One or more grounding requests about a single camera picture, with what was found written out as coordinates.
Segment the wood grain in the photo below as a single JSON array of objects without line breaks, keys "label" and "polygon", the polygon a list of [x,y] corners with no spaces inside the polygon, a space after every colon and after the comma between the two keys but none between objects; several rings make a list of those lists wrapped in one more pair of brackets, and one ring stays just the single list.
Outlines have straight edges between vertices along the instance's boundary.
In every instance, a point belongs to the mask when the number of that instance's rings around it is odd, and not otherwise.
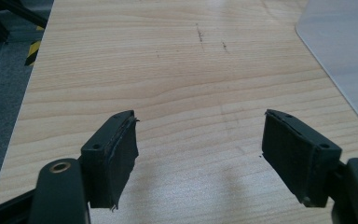
[{"label": "wood grain", "polygon": [[264,112],[358,157],[358,117],[296,35],[305,0],[54,3],[0,174],[0,203],[134,109],[140,157],[93,223],[331,223],[261,157]]}]

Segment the light wood tabletop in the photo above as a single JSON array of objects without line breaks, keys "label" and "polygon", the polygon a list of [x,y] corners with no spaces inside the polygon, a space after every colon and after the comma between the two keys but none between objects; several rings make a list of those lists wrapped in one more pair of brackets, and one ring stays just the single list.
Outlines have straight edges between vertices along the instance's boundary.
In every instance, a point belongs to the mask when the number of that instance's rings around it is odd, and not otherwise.
[{"label": "light wood tabletop", "polygon": [[331,223],[262,157],[264,113],[358,157],[358,117],[297,36],[306,0],[56,0],[0,174],[0,203],[133,109],[140,156],[92,223]]}]

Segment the round hole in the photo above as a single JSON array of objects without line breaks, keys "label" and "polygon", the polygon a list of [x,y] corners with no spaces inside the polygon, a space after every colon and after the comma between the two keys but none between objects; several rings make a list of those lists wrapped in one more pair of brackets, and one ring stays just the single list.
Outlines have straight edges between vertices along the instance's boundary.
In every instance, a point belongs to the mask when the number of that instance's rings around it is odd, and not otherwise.
[{"label": "round hole", "polygon": [[319,146],[320,146],[320,147],[324,147],[324,148],[330,148],[330,146],[329,146],[329,145],[327,145],[327,144],[325,144],[325,143],[320,144]]},{"label": "round hole", "polygon": [[101,145],[99,145],[99,144],[95,144],[94,146],[92,146],[92,148],[94,148],[94,149],[98,149],[100,147],[101,147]]},{"label": "round hole", "polygon": [[67,161],[58,162],[50,167],[50,171],[53,174],[58,174],[58,173],[66,171],[67,169],[69,169],[69,167],[71,167],[71,163],[69,163]]}]

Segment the gray floor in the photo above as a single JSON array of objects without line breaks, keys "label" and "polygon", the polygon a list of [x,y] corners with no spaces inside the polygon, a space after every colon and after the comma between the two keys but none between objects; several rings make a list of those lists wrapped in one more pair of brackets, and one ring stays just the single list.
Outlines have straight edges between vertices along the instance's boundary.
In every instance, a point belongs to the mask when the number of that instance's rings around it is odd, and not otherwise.
[{"label": "gray floor", "polygon": [[[52,0],[22,3],[47,18]],[[0,12],[0,20],[9,31],[34,31],[35,26],[8,11]],[[24,66],[30,41],[6,43],[0,56],[0,170],[13,132],[32,66]]]}]

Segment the yellow and black tape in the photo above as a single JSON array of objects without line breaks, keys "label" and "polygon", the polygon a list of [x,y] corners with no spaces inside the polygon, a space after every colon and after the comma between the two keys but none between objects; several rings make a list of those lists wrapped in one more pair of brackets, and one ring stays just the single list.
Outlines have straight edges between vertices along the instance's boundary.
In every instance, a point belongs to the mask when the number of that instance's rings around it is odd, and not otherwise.
[{"label": "yellow and black tape", "polygon": [[[43,30],[42,27],[36,27],[36,30]],[[25,60],[26,66],[34,65],[34,61],[36,60],[37,52],[39,51],[41,41],[35,41],[31,44],[30,50],[28,51],[27,60]]]}]

